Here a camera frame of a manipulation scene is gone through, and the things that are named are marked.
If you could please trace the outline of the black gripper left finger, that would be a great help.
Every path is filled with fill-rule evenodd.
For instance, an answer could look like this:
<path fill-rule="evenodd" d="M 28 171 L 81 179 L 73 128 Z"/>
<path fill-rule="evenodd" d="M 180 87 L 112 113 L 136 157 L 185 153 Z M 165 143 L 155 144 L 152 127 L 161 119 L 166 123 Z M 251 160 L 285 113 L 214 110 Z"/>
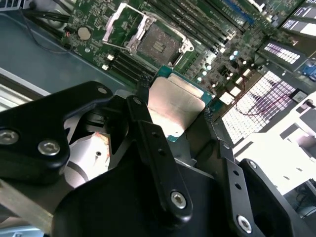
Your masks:
<path fill-rule="evenodd" d="M 160 126 L 145 102 L 121 98 L 96 81 L 48 95 L 0 114 L 0 175 L 50 184 L 70 159 L 70 143 L 88 129 L 82 120 L 101 112 L 101 130 L 109 134 L 115 155 L 135 162 L 145 184 L 140 194 L 159 218 L 186 223 L 193 204 Z"/>

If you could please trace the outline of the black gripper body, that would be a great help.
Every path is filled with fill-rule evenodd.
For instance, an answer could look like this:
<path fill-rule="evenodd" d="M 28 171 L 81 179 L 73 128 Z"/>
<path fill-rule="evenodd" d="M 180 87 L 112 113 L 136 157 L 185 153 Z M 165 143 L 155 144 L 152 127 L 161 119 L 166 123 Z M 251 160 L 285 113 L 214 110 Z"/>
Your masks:
<path fill-rule="evenodd" d="M 118 165 L 68 193 L 55 237 L 231 237 L 215 179 L 173 158 L 162 129 L 136 98 L 125 103 L 131 144 Z"/>

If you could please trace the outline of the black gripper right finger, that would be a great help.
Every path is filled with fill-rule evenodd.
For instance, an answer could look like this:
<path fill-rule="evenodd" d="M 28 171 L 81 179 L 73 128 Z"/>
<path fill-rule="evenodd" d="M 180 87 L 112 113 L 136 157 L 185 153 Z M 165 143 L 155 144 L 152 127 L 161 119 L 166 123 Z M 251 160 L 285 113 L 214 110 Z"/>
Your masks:
<path fill-rule="evenodd" d="M 236 162 L 230 146 L 221 140 L 209 108 L 203 111 L 203 170 L 214 176 L 225 204 L 230 229 L 239 237 L 310 237 L 311 229 L 250 159 Z"/>

